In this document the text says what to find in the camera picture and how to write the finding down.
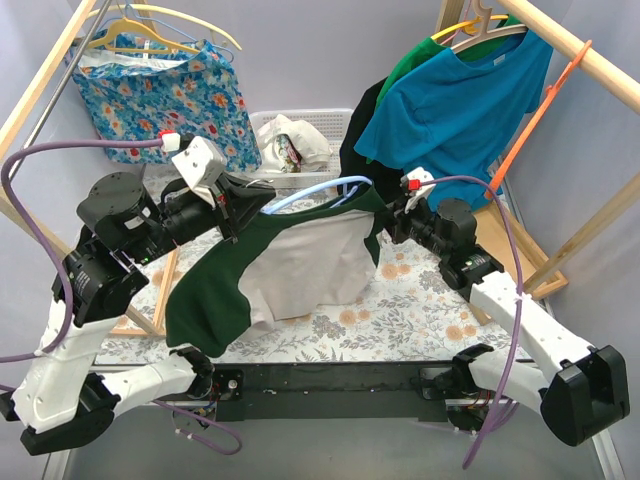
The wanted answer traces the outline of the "white floral print t-shirt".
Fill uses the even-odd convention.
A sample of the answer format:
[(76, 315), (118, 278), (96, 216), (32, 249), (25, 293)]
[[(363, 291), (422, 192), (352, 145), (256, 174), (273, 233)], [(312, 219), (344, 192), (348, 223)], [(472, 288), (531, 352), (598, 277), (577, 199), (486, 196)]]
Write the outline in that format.
[(261, 174), (318, 171), (329, 164), (333, 154), (327, 138), (306, 120), (291, 120), (278, 114), (255, 134)]

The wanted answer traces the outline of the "light blue hanger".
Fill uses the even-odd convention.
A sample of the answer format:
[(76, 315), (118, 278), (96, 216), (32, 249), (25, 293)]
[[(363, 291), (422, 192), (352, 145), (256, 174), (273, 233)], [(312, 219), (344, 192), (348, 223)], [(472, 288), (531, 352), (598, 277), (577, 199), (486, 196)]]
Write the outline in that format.
[(339, 177), (336, 179), (327, 180), (322, 183), (307, 187), (303, 190), (299, 190), (296, 193), (291, 194), (271, 205), (262, 207), (261, 212), (267, 215), (275, 214), (276, 212), (283, 209), (284, 207), (287, 207), (315, 193), (318, 193), (333, 187), (349, 186), (352, 184), (354, 184), (355, 187), (346, 195), (346, 198), (350, 198), (354, 194), (354, 192), (358, 189), (358, 186), (360, 184), (366, 184), (366, 185), (372, 186), (373, 182), (371, 179), (361, 175)]

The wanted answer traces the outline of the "green and grey raglan shirt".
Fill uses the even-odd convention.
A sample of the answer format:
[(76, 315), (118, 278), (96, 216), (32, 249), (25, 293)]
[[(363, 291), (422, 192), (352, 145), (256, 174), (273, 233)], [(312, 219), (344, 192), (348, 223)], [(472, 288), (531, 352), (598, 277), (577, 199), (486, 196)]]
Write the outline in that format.
[(374, 277), (386, 205), (363, 185), (351, 198), (293, 213), (258, 213), (236, 242), (212, 246), (179, 280), (166, 344), (221, 356), (238, 338), (319, 305), (352, 303)]

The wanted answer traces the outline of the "blue t-shirt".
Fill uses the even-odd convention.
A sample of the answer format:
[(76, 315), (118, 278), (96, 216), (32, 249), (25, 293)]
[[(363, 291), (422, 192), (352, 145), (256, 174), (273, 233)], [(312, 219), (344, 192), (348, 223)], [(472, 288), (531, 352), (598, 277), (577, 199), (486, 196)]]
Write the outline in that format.
[(405, 173), (440, 179), (431, 208), (458, 198), (487, 204), (489, 166), (539, 104), (553, 49), (534, 32), (513, 35), (479, 60), (450, 49), (397, 81), (355, 144), (358, 154)]

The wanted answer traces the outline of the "orange plastic hanger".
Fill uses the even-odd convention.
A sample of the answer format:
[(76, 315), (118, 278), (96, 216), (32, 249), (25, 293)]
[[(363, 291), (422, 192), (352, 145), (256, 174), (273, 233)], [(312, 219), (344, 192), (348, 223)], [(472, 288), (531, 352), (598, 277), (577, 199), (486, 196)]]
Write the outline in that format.
[(581, 50), (578, 54), (566, 65), (561, 75), (558, 77), (556, 82), (552, 85), (549, 85), (545, 90), (544, 99), (541, 101), (537, 110), (533, 113), (530, 120), (526, 124), (526, 126), (522, 129), (518, 138), (514, 141), (511, 149), (507, 153), (506, 157), (498, 167), (494, 177), (489, 183), (490, 188), (493, 190), (498, 190), (501, 186), (506, 174), (508, 173), (511, 165), (513, 164), (515, 158), (521, 151), (524, 144), (529, 139), (530, 135), (533, 133), (535, 128), (537, 127), (540, 120), (544, 117), (545, 113), (555, 100), (559, 91), (562, 89), (569, 76), (573, 73), (573, 71), (580, 65), (586, 53), (591, 49), (592, 41), (588, 40), (585, 42)]

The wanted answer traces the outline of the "beige wooden hanger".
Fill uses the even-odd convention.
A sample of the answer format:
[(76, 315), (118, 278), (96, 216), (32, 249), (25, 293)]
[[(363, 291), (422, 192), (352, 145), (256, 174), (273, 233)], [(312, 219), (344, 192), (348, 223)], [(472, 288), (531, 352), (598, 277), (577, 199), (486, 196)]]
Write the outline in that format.
[(489, 24), (491, 22), (492, 9), (484, 7), (480, 0), (472, 0), (471, 7), (473, 8), (473, 11), (480, 17), (480, 27), (478, 28), (478, 32), (476, 34), (451, 47), (451, 51), (454, 54), (459, 54), (464, 50), (467, 50), (486, 41), (511, 35), (526, 34), (528, 31), (528, 27), (524, 24), (509, 25), (490, 29)]

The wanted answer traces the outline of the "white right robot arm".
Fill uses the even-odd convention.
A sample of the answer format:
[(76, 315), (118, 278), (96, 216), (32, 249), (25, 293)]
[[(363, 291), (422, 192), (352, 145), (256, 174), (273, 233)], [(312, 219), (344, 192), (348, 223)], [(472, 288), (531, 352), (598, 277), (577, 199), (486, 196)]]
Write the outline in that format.
[(438, 256), (448, 287), (480, 307), (534, 359), (514, 363), (478, 344), (454, 358), (451, 378), (464, 397), (484, 389), (538, 411), (562, 442), (578, 445), (629, 412), (626, 366), (612, 347), (597, 349), (565, 329), (521, 289), (476, 241), (476, 220), (456, 198), (431, 210), (430, 186), (383, 204), (373, 188), (348, 201), (290, 214), (259, 213), (234, 243), (220, 245), (219, 340), (249, 343), (283, 322), (336, 313), (368, 316), (365, 296), (379, 262), (379, 234), (395, 243), (412, 240)]

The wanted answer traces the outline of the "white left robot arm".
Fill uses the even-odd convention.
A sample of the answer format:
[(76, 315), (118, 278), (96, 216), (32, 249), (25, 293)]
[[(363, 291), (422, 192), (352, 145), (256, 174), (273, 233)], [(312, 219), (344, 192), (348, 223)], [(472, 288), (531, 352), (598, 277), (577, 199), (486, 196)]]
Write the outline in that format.
[(22, 384), (1, 397), (5, 419), (22, 423), (20, 440), (33, 456), (85, 446), (123, 413), (159, 398), (210, 394), (214, 369), (194, 347), (160, 362), (97, 374), (101, 344), (134, 296), (148, 284), (142, 267), (218, 229), (236, 238), (276, 195), (268, 184), (222, 174), (212, 199), (171, 182), (155, 202), (134, 174), (109, 174), (77, 209), (83, 221), (76, 248), (63, 260), (52, 291), (49, 321)]

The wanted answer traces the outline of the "cream plastic hanger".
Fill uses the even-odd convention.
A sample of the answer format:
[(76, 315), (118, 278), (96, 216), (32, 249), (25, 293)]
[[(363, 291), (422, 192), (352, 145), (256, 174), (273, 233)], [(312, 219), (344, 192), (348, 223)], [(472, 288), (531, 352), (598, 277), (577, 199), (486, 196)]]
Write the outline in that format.
[(177, 18), (203, 27), (211, 34), (219, 35), (223, 39), (227, 40), (236, 50), (243, 50), (240, 43), (230, 33), (213, 23), (173, 8), (150, 4), (146, 1), (127, 2), (122, 9), (122, 15), (120, 17), (109, 18), (101, 24), (98, 30), (105, 30), (106, 33), (96, 40), (91, 40), (89, 42), (89, 47), (97, 48), (99, 46), (104, 46), (105, 48), (113, 51), (129, 51), (128, 47), (118, 47), (116, 45), (116, 39), (124, 34), (134, 34), (162, 46), (161, 49), (146, 49), (147, 53), (165, 54), (171, 53), (172, 51), (184, 51), (187, 53), (196, 52), (195, 48), (167, 39), (160, 35), (154, 28), (149, 26), (148, 22), (159, 22), (159, 19), (156, 17), (150, 17), (151, 13)]

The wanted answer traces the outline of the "bright green t-shirt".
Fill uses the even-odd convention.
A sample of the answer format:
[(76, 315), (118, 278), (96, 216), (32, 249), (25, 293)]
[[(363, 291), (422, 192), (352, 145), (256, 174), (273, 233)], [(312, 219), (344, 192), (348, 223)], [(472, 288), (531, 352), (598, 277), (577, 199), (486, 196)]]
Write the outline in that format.
[[(431, 37), (425, 38), (396, 64), (378, 92), (375, 109), (380, 106), (385, 95), (397, 81), (402, 79), (404, 76), (422, 65), (427, 60), (448, 49), (447, 46), (439, 43), (439, 40), (433, 41)], [(470, 48), (469, 50), (464, 51), (461, 54), (461, 58), (467, 62), (479, 60), (501, 46), (504, 41), (505, 38), (499, 38), (477, 45)]]

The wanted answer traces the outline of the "yellow plastic hanger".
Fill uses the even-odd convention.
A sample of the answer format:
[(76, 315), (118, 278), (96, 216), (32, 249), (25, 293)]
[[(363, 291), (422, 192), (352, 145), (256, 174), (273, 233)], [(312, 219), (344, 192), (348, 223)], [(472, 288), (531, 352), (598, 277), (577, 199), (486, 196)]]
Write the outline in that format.
[[(155, 42), (156, 44), (161, 45), (160, 49), (150, 49), (150, 48), (128, 48), (128, 47), (118, 47), (116, 45), (116, 40), (120, 35), (123, 34), (134, 34), (138, 37), (142, 37), (145, 40), (149, 40), (150, 42)], [(161, 54), (167, 55), (174, 53), (176, 51), (181, 51), (190, 54), (197, 54), (199, 52), (198, 49), (165, 39), (158, 35), (154, 30), (150, 27), (147, 27), (143, 23), (139, 21), (129, 20), (128, 18), (122, 17), (111, 23), (109, 28), (106, 31), (106, 34), (96, 40), (91, 40), (88, 45), (88, 48), (94, 49), (98, 47), (104, 47), (106, 50), (114, 51), (114, 52), (126, 52), (126, 53), (149, 53), (149, 54)]]

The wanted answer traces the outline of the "yellow right hanger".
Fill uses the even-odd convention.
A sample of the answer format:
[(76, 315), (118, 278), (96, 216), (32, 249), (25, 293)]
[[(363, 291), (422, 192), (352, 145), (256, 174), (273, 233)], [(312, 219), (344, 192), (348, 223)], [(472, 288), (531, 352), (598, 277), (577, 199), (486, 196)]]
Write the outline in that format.
[(441, 38), (444, 38), (444, 42), (446, 42), (447, 38), (451, 36), (455, 36), (456, 32), (459, 30), (465, 31), (468, 35), (477, 32), (477, 26), (479, 26), (482, 22), (482, 19), (479, 16), (476, 16), (473, 20), (466, 20), (452, 26), (449, 26), (431, 36), (433, 41), (437, 41)]

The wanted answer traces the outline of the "right wooden rack base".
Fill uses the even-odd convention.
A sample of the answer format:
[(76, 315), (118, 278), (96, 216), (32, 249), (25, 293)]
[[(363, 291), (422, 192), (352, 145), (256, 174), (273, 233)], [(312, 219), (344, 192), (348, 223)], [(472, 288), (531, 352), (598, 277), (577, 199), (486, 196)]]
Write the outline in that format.
[[(505, 213), (516, 245), (523, 280), (528, 281), (547, 262), (548, 256), (516, 218), (508, 210), (505, 210)], [(499, 261), (513, 280), (516, 280), (515, 262), (499, 207), (495, 202), (491, 202), (475, 211), (473, 215), (477, 222), (477, 243)], [(540, 301), (563, 289), (568, 283), (564, 274), (556, 271), (534, 290), (526, 288), (525, 291), (534, 300)]]

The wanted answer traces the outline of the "floral patterned table mat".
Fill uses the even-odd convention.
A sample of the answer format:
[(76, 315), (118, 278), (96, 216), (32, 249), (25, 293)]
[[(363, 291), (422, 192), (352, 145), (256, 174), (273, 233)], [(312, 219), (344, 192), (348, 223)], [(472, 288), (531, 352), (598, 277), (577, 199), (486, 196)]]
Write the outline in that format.
[[(479, 238), (501, 242), (485, 246), (501, 258), (506, 270), (513, 270), (513, 258), (505, 251), (506, 240), (494, 205)], [(548, 256), (524, 229), (515, 226), (518, 255), (525, 280), (547, 261)], [(178, 253), (174, 279), (210, 247), (220, 241), (216, 230), (200, 236)], [(385, 234), (381, 238), (379, 268), (364, 293), (354, 303), (319, 306), (302, 317), (277, 321), (270, 332), (246, 337), (230, 345), (217, 360), (222, 363), (295, 363), (449, 360), (476, 343), (508, 351), (510, 338), (496, 324), (481, 325), (457, 293), (449, 290), (437, 271), (438, 260), (413, 241), (394, 245)], [(133, 305), (153, 320), (157, 295), (163, 280), (166, 257), (142, 270), (151, 283), (134, 298)], [(102, 344), (97, 365), (139, 365), (166, 358), (165, 340), (147, 335), (114, 335)]]

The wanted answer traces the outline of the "right wooden clothes rack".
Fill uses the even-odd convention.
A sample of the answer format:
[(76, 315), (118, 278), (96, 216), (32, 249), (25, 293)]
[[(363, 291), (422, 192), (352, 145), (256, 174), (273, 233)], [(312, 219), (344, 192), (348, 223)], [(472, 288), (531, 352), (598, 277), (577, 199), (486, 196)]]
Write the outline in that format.
[[(569, 62), (585, 44), (529, 1), (505, 1), (502, 5)], [(576, 70), (581, 70), (584, 76), (606, 90), (614, 98), (618, 111), (638, 119), (638, 81), (592, 47)], [(518, 198), (525, 193), (537, 194), (543, 199), (551, 199), (555, 194), (565, 195), (565, 200), (551, 201), (549, 207), (540, 208), (538, 211), (543, 217), (561, 209), (571, 216), (584, 213), (586, 202), (578, 198), (580, 194), (586, 200), (602, 195), (605, 202), (525, 281), (524, 290), (534, 290), (556, 271), (562, 272), (572, 258), (639, 200), (638, 176), (628, 178), (616, 191), (608, 189), (606, 183), (614, 178), (615, 170), (612, 162), (604, 158), (595, 164), (593, 186), (580, 180), (580, 174), (588, 169), (587, 158), (597, 154), (597, 134), (605, 132), (615, 122), (604, 111), (600, 95), (574, 92), (570, 97), (562, 97), (559, 93), (515, 158), (501, 187), (516, 214), (521, 212)]]

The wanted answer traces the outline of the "wooden clothes rack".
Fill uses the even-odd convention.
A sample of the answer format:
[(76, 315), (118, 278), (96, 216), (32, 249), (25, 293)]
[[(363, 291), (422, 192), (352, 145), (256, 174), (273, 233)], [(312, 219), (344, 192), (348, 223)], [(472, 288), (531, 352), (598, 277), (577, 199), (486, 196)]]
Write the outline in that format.
[[(502, 5), (569, 62), (585, 44), (529, 1), (505, 1)], [(592, 47), (576, 70), (581, 70), (584, 76), (606, 90), (614, 98), (618, 111), (638, 119), (638, 81)], [(639, 200), (638, 176), (628, 178), (616, 191), (608, 189), (606, 183), (614, 178), (615, 170), (612, 162), (604, 158), (595, 164), (593, 186), (580, 180), (580, 174), (588, 169), (587, 158), (597, 154), (597, 134), (605, 132), (615, 122), (604, 111), (600, 95), (574, 92), (570, 97), (562, 97), (559, 93), (515, 158), (501, 187), (516, 214), (521, 212), (518, 198), (525, 193), (537, 194), (543, 199), (551, 199), (555, 194), (565, 195), (565, 200), (551, 201), (549, 207), (540, 208), (538, 211), (543, 217), (561, 209), (571, 216), (584, 213), (586, 202), (578, 198), (580, 194), (586, 200), (602, 195), (605, 202), (525, 281), (524, 290), (534, 290), (556, 271), (562, 272), (572, 258)]]
[[(1, 4), (1, 118), (8, 119), (74, 12), (73, 1)], [(38, 143), (95, 138), (74, 83), (68, 83)], [(93, 181), (117, 169), (102, 150), (69, 149), (28, 157), (12, 186), (30, 212), (66, 244), (80, 228), (75, 209)], [(35, 348), (46, 324), (55, 269), (42, 247), (7, 216), (1, 218), (1, 352)]]

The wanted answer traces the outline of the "left wooden clothes rack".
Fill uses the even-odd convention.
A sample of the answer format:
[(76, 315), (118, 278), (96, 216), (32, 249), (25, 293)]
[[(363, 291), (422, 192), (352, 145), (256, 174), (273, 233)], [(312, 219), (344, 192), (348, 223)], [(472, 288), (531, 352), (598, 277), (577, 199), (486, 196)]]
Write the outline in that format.
[[(73, 1), (1, 4), (1, 118), (8, 119), (74, 12)], [(38, 143), (95, 138), (74, 83), (68, 83)], [(30, 212), (66, 244), (80, 228), (75, 209), (93, 181), (117, 169), (102, 150), (69, 149), (28, 157), (12, 186)], [(1, 218), (1, 352), (35, 348), (46, 324), (55, 269), (42, 247), (7, 216)]]

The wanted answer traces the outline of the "white perforated plastic basket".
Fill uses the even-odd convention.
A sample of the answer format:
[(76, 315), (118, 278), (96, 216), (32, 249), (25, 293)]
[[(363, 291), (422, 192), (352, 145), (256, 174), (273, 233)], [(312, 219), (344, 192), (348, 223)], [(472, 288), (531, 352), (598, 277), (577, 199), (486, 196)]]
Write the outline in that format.
[(352, 113), (347, 108), (252, 113), (262, 164), (249, 177), (277, 189), (303, 189), (338, 177)]

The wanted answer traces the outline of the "blue floral garment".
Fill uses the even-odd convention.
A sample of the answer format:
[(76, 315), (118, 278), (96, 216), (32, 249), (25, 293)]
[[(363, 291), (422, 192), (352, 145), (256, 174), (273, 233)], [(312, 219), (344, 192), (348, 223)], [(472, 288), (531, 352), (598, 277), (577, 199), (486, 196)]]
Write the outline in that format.
[(260, 166), (236, 73), (217, 46), (200, 40), (167, 52), (131, 33), (116, 46), (86, 49), (72, 74), (101, 138), (148, 140), (173, 130), (213, 142), (230, 171)]

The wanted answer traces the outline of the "metal rod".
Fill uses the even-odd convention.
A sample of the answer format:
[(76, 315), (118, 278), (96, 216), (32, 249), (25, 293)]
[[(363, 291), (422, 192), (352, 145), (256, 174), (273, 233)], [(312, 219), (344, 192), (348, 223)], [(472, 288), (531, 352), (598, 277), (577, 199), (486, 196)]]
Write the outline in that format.
[(20, 131), (25, 128), (30, 116), (33, 116), (34, 108), (41, 104), (43, 107), (40, 116), (31, 127), (29, 135), (25, 139), (24, 148), (33, 144), (46, 123), (52, 109), (59, 100), (70, 75), (64, 73), (56, 87), (49, 87), (56, 75), (63, 57), (67, 53), (73, 39), (82, 30), (83, 24), (91, 15), (96, 1), (81, 1), (69, 21), (61, 31), (59, 37), (53, 43), (51, 50), (44, 58), (42, 64), (29, 82), (24, 93), (9, 114), (1, 127), (1, 162), (4, 162), (9, 149), (15, 142)]

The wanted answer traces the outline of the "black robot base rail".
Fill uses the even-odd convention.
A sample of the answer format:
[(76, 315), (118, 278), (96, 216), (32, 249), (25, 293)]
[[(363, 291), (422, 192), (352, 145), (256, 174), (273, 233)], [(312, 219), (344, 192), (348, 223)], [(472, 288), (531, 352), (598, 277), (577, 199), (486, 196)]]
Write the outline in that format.
[(488, 393), (448, 382), (450, 361), (221, 364), (214, 374), (216, 419), (409, 418), (446, 422), (482, 415)]

